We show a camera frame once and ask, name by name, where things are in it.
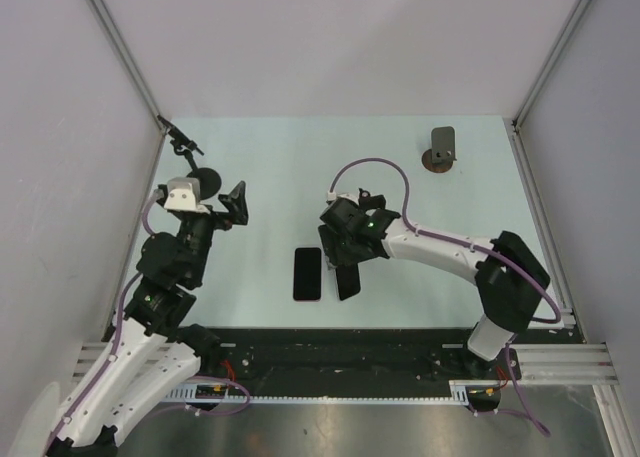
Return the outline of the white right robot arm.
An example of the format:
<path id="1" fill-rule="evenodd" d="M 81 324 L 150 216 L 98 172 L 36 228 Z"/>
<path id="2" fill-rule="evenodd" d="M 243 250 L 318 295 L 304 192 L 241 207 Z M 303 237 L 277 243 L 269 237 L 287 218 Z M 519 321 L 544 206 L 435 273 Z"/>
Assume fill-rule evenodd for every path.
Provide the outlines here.
<path id="1" fill-rule="evenodd" d="M 478 291 L 483 314 L 461 353 L 473 378 L 493 371 L 514 337 L 528 329 L 547 295 L 550 276 L 526 243 L 513 232 L 472 239 L 420 229 L 399 212 L 367 209 L 338 197 L 318 227 L 329 264 L 336 270 L 382 259 L 416 262 L 447 272 Z"/>

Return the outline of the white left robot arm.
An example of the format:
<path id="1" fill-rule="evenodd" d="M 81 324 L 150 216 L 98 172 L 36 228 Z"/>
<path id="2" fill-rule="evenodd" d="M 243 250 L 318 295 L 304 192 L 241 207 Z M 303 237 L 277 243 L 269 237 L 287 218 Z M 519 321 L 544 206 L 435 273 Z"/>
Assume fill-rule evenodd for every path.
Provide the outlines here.
<path id="1" fill-rule="evenodd" d="M 203 203 L 200 183 L 175 178 L 146 203 L 179 221 L 176 234 L 150 231 L 134 277 L 115 309 L 104 350 L 59 407 L 45 456 L 114 456 L 136 425 L 177 385 L 221 367 L 224 352 L 209 329 L 182 321 L 196 302 L 213 235 L 249 220 L 246 184 Z"/>

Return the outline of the white phone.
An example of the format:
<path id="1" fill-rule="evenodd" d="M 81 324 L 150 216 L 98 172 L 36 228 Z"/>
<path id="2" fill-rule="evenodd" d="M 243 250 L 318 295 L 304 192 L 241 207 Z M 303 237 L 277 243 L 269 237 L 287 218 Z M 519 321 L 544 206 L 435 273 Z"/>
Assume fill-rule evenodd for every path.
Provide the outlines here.
<path id="1" fill-rule="evenodd" d="M 350 299 L 361 292 L 360 272 L 357 265 L 337 267 L 335 278 L 340 301 Z"/>

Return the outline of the black tripod phone stand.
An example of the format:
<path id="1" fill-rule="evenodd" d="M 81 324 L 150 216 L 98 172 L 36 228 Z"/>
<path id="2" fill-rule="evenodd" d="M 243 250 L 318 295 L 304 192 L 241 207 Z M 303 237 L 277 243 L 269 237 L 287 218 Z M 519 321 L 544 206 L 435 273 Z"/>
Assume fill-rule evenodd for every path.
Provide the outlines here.
<path id="1" fill-rule="evenodd" d="M 363 211 L 385 209 L 386 198 L 382 194 L 374 195 L 366 189 L 360 188 L 358 206 Z"/>

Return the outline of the pink phone black screen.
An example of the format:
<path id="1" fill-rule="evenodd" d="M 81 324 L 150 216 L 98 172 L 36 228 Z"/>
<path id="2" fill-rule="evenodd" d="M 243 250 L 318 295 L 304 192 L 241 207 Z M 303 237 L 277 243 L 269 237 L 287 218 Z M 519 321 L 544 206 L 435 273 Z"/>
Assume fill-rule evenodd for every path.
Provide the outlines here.
<path id="1" fill-rule="evenodd" d="M 294 252 L 293 300 L 315 302 L 322 295 L 322 251 L 300 247 Z"/>

